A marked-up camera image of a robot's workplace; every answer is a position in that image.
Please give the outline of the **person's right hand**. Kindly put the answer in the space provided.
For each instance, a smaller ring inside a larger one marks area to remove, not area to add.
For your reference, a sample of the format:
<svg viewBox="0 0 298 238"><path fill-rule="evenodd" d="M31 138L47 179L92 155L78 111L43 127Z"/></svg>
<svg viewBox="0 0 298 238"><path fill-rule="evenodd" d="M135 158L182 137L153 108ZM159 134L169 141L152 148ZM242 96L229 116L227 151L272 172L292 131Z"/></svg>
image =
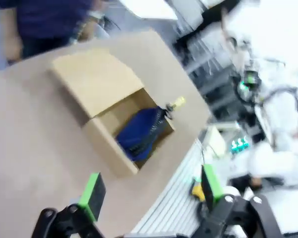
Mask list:
<svg viewBox="0 0 298 238"><path fill-rule="evenodd" d="M4 54L8 65L22 61L23 44L19 37L6 39L4 43Z"/></svg>

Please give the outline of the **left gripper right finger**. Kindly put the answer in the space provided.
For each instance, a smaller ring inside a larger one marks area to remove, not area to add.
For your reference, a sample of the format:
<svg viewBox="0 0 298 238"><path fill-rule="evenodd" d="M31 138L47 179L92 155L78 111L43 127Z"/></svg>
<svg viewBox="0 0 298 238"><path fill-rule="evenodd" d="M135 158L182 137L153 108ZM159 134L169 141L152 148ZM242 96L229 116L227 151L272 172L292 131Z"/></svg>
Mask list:
<svg viewBox="0 0 298 238"><path fill-rule="evenodd" d="M208 215L194 231L194 238L223 238L233 226L240 226L248 238L283 237L265 196L246 200L225 194L211 164L202 165L201 179Z"/></svg>

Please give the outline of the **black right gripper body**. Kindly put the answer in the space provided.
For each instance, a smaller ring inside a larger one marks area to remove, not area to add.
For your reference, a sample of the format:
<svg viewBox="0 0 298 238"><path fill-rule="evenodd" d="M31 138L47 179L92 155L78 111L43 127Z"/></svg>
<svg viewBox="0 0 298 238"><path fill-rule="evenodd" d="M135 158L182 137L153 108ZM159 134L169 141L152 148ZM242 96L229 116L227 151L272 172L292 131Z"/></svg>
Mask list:
<svg viewBox="0 0 298 238"><path fill-rule="evenodd" d="M237 84L237 97L246 105L255 105L262 80L257 71L246 70Z"/></svg>

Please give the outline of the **person's left hand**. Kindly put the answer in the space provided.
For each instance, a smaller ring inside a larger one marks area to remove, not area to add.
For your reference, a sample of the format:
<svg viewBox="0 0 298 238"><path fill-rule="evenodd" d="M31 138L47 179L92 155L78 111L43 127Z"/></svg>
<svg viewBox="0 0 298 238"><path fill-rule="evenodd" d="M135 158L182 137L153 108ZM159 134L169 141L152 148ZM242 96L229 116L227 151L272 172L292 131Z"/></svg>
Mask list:
<svg viewBox="0 0 298 238"><path fill-rule="evenodd" d="M80 27L78 38L79 42L91 40L94 37L94 28L98 23L98 19L89 17Z"/></svg>

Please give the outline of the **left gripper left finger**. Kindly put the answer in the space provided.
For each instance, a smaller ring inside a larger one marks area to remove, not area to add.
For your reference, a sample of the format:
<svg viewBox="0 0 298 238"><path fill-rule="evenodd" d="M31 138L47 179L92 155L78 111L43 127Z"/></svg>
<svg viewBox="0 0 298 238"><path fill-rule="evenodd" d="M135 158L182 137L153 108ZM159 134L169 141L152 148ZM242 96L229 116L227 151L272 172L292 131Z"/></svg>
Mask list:
<svg viewBox="0 0 298 238"><path fill-rule="evenodd" d="M98 221L105 194L106 188L101 173L91 174L78 203L71 204L62 211L55 208L45 208L41 211L32 237L104 237L94 223Z"/></svg>

